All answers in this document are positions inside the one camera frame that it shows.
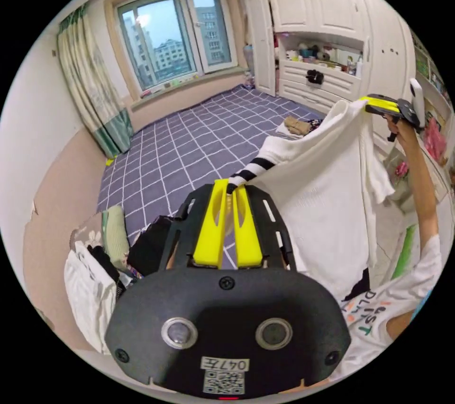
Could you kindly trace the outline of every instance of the qr code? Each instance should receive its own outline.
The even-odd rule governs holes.
[[[245,394],[245,373],[233,371],[205,371],[204,393],[213,395]]]

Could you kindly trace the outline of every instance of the black bag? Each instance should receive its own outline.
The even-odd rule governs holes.
[[[141,275],[158,271],[172,221],[170,216],[158,216],[131,246],[127,263]]]

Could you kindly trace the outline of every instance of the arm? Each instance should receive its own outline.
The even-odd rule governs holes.
[[[438,234],[433,182],[414,129],[406,122],[399,121],[394,125],[389,116],[386,118],[389,129],[397,134],[397,140],[408,160],[410,187],[419,223],[420,251],[422,251],[428,240]]]
[[[406,157],[409,165],[410,187],[419,222],[422,251],[427,241],[438,234],[435,190],[419,144],[417,148],[408,149]]]

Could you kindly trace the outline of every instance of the striped sleeve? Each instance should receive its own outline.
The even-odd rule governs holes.
[[[239,186],[259,177],[265,171],[271,169],[275,164],[268,159],[256,157],[247,164],[240,172],[229,177],[227,193],[232,194]]]

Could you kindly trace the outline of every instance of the purple checkered rug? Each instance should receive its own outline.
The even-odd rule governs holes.
[[[288,115],[306,121],[323,117],[293,101],[237,86],[158,120],[137,132],[130,150],[106,167],[98,210],[123,206],[131,244],[158,215],[175,214],[193,189],[247,165]],[[235,267],[234,257],[231,242],[223,267]]]

